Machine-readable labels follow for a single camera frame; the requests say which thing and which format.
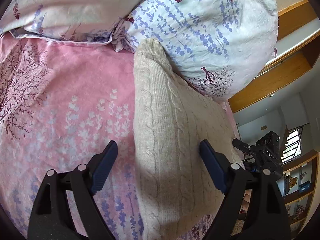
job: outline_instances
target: pillow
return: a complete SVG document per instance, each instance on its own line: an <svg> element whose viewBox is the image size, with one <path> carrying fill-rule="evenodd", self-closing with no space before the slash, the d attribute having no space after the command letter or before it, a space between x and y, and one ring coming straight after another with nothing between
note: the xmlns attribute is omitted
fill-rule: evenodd
<svg viewBox="0 0 320 240"><path fill-rule="evenodd" d="M13 0L0 21L0 34L31 33L66 41L108 42L120 19L141 0Z"/></svg>
<svg viewBox="0 0 320 240"><path fill-rule="evenodd" d="M144 0L128 18L113 36L117 50L157 38L174 71L217 101L255 78L277 39L276 0Z"/></svg>
<svg viewBox="0 0 320 240"><path fill-rule="evenodd" d="M156 39L143 40L134 56L136 187L143 239L176 239L202 216L216 214L224 195L199 155L207 139L242 165L225 110L172 72Z"/></svg>

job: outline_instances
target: cable knit pattern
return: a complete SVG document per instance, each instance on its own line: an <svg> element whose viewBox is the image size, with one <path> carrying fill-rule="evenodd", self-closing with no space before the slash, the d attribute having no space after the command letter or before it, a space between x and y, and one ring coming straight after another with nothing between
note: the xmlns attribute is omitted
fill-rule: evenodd
<svg viewBox="0 0 320 240"><path fill-rule="evenodd" d="M156 39L142 41L134 56L137 197L143 239L176 239L222 203L199 155L207 139L241 164L225 111L172 72Z"/></svg>

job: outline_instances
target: pink bed sheet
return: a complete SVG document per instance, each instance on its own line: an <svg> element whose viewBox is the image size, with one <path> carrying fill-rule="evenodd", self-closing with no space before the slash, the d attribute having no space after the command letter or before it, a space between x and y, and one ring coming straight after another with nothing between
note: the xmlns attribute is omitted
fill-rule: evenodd
<svg viewBox="0 0 320 240"><path fill-rule="evenodd" d="M130 52L9 34L0 39L0 203L24 236L46 171L71 171L114 140L118 158L94 199L116 239L142 239L133 115ZM85 235L73 195L68 199L77 231ZM211 222L212 216L202 218L180 239L201 239Z"/></svg>

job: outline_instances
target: silver screw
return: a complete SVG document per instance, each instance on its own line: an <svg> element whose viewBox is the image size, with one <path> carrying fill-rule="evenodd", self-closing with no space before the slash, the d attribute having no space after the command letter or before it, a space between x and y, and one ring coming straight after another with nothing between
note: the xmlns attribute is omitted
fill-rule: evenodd
<svg viewBox="0 0 320 240"><path fill-rule="evenodd" d="M231 163L231 168L234 170L239 170L240 169L240 165L238 163Z"/></svg>
<svg viewBox="0 0 320 240"><path fill-rule="evenodd" d="M47 175L51 177L54 174L54 170L48 170Z"/></svg>
<svg viewBox="0 0 320 240"><path fill-rule="evenodd" d="M79 171L84 171L86 168L87 168L87 165L85 165L85 164L80 164L80 165L78 166L78 170L79 170Z"/></svg>
<svg viewBox="0 0 320 240"><path fill-rule="evenodd" d="M268 169L264 169L263 174L269 176L271 174L271 171Z"/></svg>

